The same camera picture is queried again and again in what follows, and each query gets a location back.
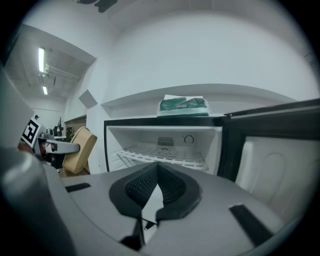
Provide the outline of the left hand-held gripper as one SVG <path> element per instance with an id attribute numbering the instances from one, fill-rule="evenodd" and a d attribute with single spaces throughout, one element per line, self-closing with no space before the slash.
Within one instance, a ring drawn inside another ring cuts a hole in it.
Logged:
<path id="1" fill-rule="evenodd" d="M 66 155 L 78 153 L 80 145 L 55 139 L 53 131 L 36 119 L 28 122 L 21 140 L 28 145 L 31 153 L 43 164 L 58 167 Z"/>

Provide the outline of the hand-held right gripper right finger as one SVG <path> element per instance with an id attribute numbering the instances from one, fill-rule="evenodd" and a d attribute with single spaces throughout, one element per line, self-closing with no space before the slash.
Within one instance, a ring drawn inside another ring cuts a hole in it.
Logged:
<path id="1" fill-rule="evenodd" d="M 164 163 L 157 164 L 157 185 L 163 203 L 157 221 L 183 219 L 202 199 L 202 188 L 194 178 Z"/>

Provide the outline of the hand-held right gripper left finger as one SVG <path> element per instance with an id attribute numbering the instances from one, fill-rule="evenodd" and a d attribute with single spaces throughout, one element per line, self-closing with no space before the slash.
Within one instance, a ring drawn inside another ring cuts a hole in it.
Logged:
<path id="1" fill-rule="evenodd" d="M 114 171 L 116 179 L 109 189 L 109 198 L 120 214 L 141 218 L 158 185 L 158 162 L 145 163 Z"/>

